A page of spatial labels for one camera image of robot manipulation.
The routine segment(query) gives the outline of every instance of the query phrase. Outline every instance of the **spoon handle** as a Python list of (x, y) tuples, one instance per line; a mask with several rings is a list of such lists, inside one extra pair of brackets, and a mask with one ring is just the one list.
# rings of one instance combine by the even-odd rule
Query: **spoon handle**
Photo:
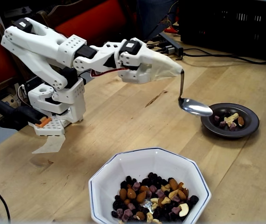
[(184, 79), (185, 79), (185, 71), (182, 69), (180, 72), (180, 97), (183, 95), (183, 88), (184, 88)]

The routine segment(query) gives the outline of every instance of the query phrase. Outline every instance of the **red chair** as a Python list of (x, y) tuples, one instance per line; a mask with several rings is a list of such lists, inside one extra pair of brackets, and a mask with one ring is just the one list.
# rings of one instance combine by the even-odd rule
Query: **red chair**
[(139, 37), (124, 0), (80, 0), (67, 6), (56, 6), (48, 15), (44, 11), (38, 12), (36, 20), (64, 35), (80, 36), (88, 45), (115, 41), (119, 33), (124, 38)]

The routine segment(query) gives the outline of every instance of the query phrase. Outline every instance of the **blue bowl rim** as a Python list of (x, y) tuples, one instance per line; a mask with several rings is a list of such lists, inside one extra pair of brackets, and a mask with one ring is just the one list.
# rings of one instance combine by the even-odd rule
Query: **blue bowl rim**
[(103, 222), (101, 219), (99, 219), (96, 215), (95, 215), (95, 212), (94, 212), (94, 204), (93, 204), (93, 192), (92, 192), (92, 179), (107, 165), (107, 164), (109, 164), (116, 156), (118, 156), (118, 155), (121, 155), (121, 154), (126, 154), (126, 153), (133, 153), (133, 152), (138, 152), (138, 151), (143, 151), (143, 150), (152, 150), (152, 149), (159, 149), (159, 150), (162, 150), (162, 151), (164, 151), (164, 152), (168, 152), (168, 153), (171, 153), (171, 154), (173, 154), (173, 155), (176, 155), (176, 156), (179, 156), (179, 157), (181, 157), (181, 158), (183, 158), (183, 159), (185, 159), (185, 160), (187, 160), (187, 161), (189, 161), (189, 162), (191, 162), (194, 166), (195, 166), (195, 168), (196, 168), (196, 170), (197, 170), (197, 172), (198, 172), (198, 174), (199, 174), (199, 176), (200, 176), (200, 178), (201, 178), (201, 181), (202, 181), (202, 183), (203, 183), (203, 185), (204, 185), (204, 188), (206, 189), (206, 192), (207, 192), (207, 197), (205, 198), (205, 200), (204, 200), (204, 202), (203, 202), (203, 204), (202, 204), (202, 206), (200, 207), (200, 209), (198, 210), (198, 212), (197, 212), (197, 214), (194, 216), (194, 219), (192, 220), (192, 222), (191, 222), (191, 224), (194, 222), (194, 220), (197, 218), (197, 216), (198, 216), (198, 214), (201, 212), (201, 210), (202, 210), (202, 208), (203, 208), (203, 206), (205, 205), (205, 203), (207, 202), (207, 200), (209, 199), (209, 197), (210, 197), (210, 195), (211, 195), (211, 193), (210, 193), (210, 191), (209, 191), (209, 189), (208, 189), (208, 187), (207, 187), (207, 184), (206, 184), (206, 182), (205, 182), (205, 180), (204, 180), (204, 178), (203, 178), (203, 176), (202, 176), (202, 174), (201, 174), (201, 172), (200, 172), (200, 170), (199, 170), (199, 168), (198, 168), (198, 166), (197, 166), (197, 164), (193, 161), (193, 160), (190, 160), (190, 159), (188, 159), (188, 158), (186, 158), (186, 157), (184, 157), (184, 156), (182, 156), (182, 155), (179, 155), (179, 154), (176, 154), (176, 153), (173, 153), (173, 152), (170, 152), (170, 151), (167, 151), (167, 150), (165, 150), (165, 149), (162, 149), (162, 148), (159, 148), (159, 147), (151, 147), (151, 148), (142, 148), (142, 149), (136, 149), (136, 150), (131, 150), (131, 151), (127, 151), (127, 152), (122, 152), (122, 153), (116, 153), (114, 156), (112, 156), (90, 179), (89, 179), (89, 190), (90, 190), (90, 204), (91, 204), (91, 210), (92, 210), (92, 214), (93, 214), (93, 217), (94, 218), (96, 218), (97, 220), (99, 220), (101, 223), (104, 223), (104, 224), (106, 224), (105, 222)]

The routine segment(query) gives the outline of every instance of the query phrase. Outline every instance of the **white bowl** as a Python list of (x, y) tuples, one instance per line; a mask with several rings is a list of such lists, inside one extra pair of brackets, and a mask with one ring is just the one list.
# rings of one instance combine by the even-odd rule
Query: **white bowl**
[(161, 148), (139, 149), (114, 155), (89, 180), (89, 196), (92, 219), (97, 223), (115, 224), (111, 216), (115, 195), (126, 176), (141, 182), (150, 173), (168, 180), (173, 177), (189, 189), (189, 196), (196, 195), (198, 203), (192, 208), (184, 224), (193, 224), (211, 198), (211, 192), (203, 176), (192, 160)]

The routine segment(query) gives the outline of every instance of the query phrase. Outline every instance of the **red wire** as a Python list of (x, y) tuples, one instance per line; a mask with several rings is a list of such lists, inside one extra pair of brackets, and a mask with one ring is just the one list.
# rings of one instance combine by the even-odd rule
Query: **red wire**
[(102, 75), (105, 75), (109, 72), (113, 72), (113, 71), (121, 71), (121, 70), (127, 70), (127, 68), (119, 68), (119, 69), (112, 69), (112, 70), (109, 70), (109, 71), (105, 71), (105, 72), (102, 72), (100, 74), (96, 74), (94, 70), (91, 70), (90, 72), (90, 76), (91, 77), (98, 77), (98, 76), (102, 76)]

